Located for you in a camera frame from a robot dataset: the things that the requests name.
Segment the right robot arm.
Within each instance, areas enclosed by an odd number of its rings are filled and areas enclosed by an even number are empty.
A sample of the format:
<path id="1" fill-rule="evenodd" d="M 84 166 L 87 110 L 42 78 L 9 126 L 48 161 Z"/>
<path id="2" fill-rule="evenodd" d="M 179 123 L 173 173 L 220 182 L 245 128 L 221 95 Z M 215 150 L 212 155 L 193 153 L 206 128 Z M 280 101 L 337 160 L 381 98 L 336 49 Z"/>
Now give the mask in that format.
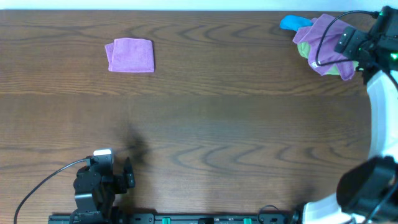
<path id="1" fill-rule="evenodd" d="M 371 103 L 371 146 L 366 162 L 340 179 L 336 193 L 309 202 L 291 223 L 397 221 L 397 9 L 370 13 L 368 32 L 347 27 L 334 51 L 357 61 Z"/>

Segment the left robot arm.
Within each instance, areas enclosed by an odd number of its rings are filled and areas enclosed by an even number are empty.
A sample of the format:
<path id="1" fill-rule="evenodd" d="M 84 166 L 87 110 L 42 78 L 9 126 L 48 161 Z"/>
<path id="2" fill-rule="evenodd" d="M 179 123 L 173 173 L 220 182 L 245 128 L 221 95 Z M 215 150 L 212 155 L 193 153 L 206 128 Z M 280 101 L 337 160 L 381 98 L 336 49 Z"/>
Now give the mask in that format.
<path id="1" fill-rule="evenodd" d="M 111 155 L 91 156 L 87 165 L 79 169 L 73 183 L 77 209 L 69 216 L 73 223 L 129 223 L 129 217 L 114 205 L 118 194 L 135 187 L 130 159 L 124 161 L 121 174 L 113 173 Z"/>

